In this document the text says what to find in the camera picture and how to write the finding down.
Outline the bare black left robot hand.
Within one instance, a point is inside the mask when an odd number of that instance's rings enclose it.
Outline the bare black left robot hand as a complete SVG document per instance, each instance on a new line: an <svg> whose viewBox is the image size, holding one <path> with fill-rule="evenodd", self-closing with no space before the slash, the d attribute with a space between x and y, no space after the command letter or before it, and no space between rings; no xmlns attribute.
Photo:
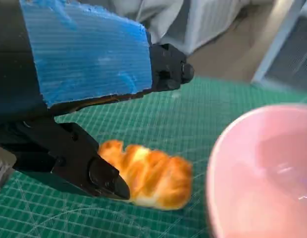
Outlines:
<svg viewBox="0 0 307 238"><path fill-rule="evenodd" d="M0 0L0 187L11 170L57 190L130 197L78 124L55 117L179 89L184 53L146 28L75 0Z"/></svg>

